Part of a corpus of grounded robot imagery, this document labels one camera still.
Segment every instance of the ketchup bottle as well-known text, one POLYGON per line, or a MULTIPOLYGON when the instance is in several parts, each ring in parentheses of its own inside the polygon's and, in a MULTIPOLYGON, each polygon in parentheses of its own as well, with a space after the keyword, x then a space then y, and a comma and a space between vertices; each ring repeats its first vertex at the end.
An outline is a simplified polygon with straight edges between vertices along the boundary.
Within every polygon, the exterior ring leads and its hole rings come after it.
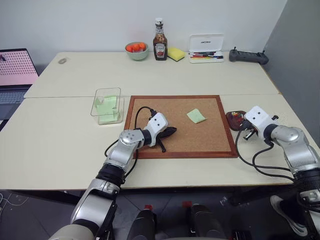
POLYGON ((153 53, 155 60, 167 60, 168 40, 164 34, 163 20, 160 17, 155 19, 155 37, 153 39, 153 53))

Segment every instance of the white table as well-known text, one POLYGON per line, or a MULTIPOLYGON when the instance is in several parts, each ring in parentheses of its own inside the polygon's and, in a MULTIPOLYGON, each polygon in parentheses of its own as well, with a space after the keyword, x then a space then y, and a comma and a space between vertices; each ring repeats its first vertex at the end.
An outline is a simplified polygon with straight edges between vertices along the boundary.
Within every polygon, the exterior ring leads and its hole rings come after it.
POLYGON ((24 97, 94 97, 97 89, 115 87, 123 96, 279 93, 259 64, 230 62, 228 54, 225 62, 192 64, 186 57, 156 61, 152 52, 143 61, 125 52, 61 52, 24 97))
MULTIPOLYGON (((125 109, 128 109, 129 99, 125 97, 125 109)), ((105 160, 106 147, 124 128, 124 121, 98 125, 90 115, 92 101, 93 97, 25 99, 0 133, 0 189, 87 188, 105 160)), ((278 115, 280 124, 302 128, 320 154, 282 95, 222 95, 221 101, 225 112, 248 111, 259 105, 270 115, 278 115)), ((248 142, 243 139, 239 142, 240 152, 248 160, 265 147, 256 136, 248 142)), ((283 151, 277 146, 262 154, 257 162, 287 166, 283 151)), ((139 159, 123 188, 257 186, 289 182, 261 175, 238 158, 139 159)))

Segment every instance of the wooden frame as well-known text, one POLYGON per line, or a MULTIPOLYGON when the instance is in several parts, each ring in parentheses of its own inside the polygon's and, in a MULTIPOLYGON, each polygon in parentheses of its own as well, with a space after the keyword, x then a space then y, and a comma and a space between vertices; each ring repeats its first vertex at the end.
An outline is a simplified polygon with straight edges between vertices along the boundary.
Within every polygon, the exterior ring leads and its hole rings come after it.
POLYGON ((148 95, 133 95, 130 98, 128 112, 124 124, 124 129, 129 129, 133 109, 136 99, 216 99, 218 110, 222 119, 223 127, 227 137, 230 151, 186 151, 186 152, 139 152, 140 159, 169 159, 169 158, 237 158, 238 154, 233 137, 230 132, 229 124, 223 109, 219 95, 165 95, 165 96, 148 96, 148 95))

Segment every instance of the orange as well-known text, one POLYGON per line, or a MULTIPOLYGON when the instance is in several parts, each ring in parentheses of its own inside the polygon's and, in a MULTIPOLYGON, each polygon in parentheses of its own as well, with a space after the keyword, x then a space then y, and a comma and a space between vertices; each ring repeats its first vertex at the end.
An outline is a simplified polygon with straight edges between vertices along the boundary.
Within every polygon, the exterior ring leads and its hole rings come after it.
POLYGON ((142 48, 143 51, 146 50, 146 44, 143 43, 143 42, 140 42, 140 43, 139 43, 139 47, 142 48))
POLYGON ((140 47, 139 47, 139 44, 138 44, 138 43, 133 44, 132 47, 133 47, 133 50, 134 50, 135 52, 138 52, 138 51, 140 50, 140 47))
POLYGON ((128 45, 125 47, 125 50, 127 50, 128 52, 132 53, 133 52, 133 47, 132 45, 128 45))

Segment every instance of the remote controller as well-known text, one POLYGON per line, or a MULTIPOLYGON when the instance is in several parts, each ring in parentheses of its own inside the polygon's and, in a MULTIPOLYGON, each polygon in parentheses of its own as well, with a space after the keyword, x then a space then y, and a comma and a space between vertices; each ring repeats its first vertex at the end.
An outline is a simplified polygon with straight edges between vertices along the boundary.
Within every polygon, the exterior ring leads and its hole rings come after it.
POLYGON ((247 51, 238 51, 236 47, 230 50, 229 60, 231 62, 236 61, 245 61, 245 62, 255 62, 260 63, 261 65, 266 64, 269 61, 269 58, 263 52, 253 53, 247 51))

